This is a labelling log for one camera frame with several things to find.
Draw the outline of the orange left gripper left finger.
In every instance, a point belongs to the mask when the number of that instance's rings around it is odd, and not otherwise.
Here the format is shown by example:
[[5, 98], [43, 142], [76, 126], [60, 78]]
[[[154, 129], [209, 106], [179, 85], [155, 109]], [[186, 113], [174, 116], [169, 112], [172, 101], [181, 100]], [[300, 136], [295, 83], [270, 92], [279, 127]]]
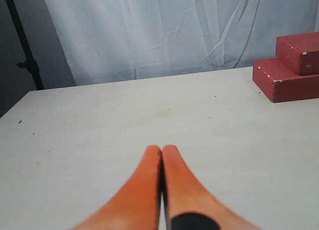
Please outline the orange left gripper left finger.
[[157, 230], [160, 219], [161, 149], [146, 148], [123, 187], [75, 230]]

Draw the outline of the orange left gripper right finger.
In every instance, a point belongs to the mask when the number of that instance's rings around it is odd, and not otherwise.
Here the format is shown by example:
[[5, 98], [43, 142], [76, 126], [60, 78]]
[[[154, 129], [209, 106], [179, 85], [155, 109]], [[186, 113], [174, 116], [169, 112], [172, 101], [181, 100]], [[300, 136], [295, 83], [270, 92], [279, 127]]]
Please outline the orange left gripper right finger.
[[258, 230], [219, 202], [194, 176], [178, 148], [162, 149], [168, 230]]

